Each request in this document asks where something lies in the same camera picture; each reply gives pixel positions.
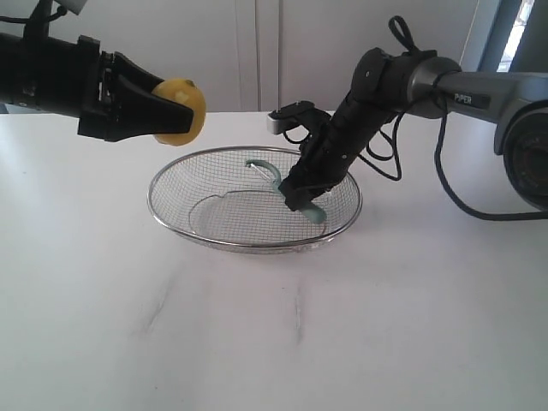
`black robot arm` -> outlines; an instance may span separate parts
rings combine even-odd
[[[78,10],[84,2],[64,3]],[[0,33],[0,102],[80,118],[78,134],[107,141],[188,132],[194,112],[151,94],[162,79],[101,52],[97,40],[48,37],[51,6],[39,1],[22,38]]]
[[[407,51],[399,57],[368,51],[331,118],[310,102],[268,116],[274,134],[299,125],[310,132],[279,188],[286,205],[298,210],[340,183],[380,128],[402,113],[446,118],[454,111],[497,124],[495,153],[504,154],[515,189],[538,208],[548,207],[548,76],[463,73],[436,51],[419,50],[402,17],[392,18],[389,27]]]

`light green object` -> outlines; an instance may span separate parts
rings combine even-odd
[[[267,178],[268,180],[270,180],[269,176],[259,170],[259,167],[269,170],[274,177],[274,180],[271,181],[272,189],[274,190],[274,192],[280,194],[283,197],[283,194],[278,189],[278,187],[282,183],[282,174],[280,173],[280,170],[278,170],[274,165],[265,160],[248,160],[246,161],[246,167],[254,167],[263,177]],[[324,209],[318,207],[311,202],[302,207],[299,212],[303,216],[308,218],[311,223],[314,224],[322,224],[327,219],[327,214],[325,213]]]

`mesh colander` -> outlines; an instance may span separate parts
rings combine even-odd
[[[196,152],[161,169],[152,179],[148,205],[163,226],[191,241],[239,253],[303,251],[332,240],[361,211],[354,178],[314,200],[327,218],[311,223],[292,212],[265,173],[246,167],[264,160],[285,177],[299,153],[272,147],[240,146]]]

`white tabletop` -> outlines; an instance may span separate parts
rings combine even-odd
[[[548,223],[459,211],[438,122],[404,120],[401,183],[353,165],[349,231],[274,256],[195,245],[146,207],[183,154],[286,146],[264,114],[209,115],[181,148],[75,130],[0,116],[0,409],[546,410]],[[527,209],[493,131],[450,118],[448,177],[484,211]]]

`white wall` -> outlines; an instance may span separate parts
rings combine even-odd
[[[37,1],[0,0],[0,14],[29,15]],[[499,1],[89,0],[79,17],[53,23],[51,35],[75,42],[85,34],[161,77],[191,78],[211,111],[300,99],[334,109],[365,51],[402,51],[391,16],[408,21],[420,48],[475,69]]]
[[[0,15],[29,16],[37,2],[1,0]],[[249,6],[248,0],[89,0],[80,16],[52,23],[51,36],[75,42],[85,34],[99,39],[103,50],[120,51],[160,77],[188,77],[203,90],[209,110],[256,109],[254,9]],[[246,30],[250,24],[252,30]],[[21,32],[6,24],[0,29]],[[253,62],[251,70],[240,67],[239,56],[247,65]],[[241,94],[241,71],[247,74],[242,77],[247,94]]]
[[[479,1],[282,0],[282,105],[309,99],[320,108],[335,109],[364,52],[377,46],[394,55],[403,51],[387,27],[393,15],[406,19],[421,49],[437,49],[459,62],[476,9],[491,6],[474,23],[485,27],[474,32],[481,44],[494,18],[498,0]],[[482,51],[476,47],[469,58],[479,61]]]

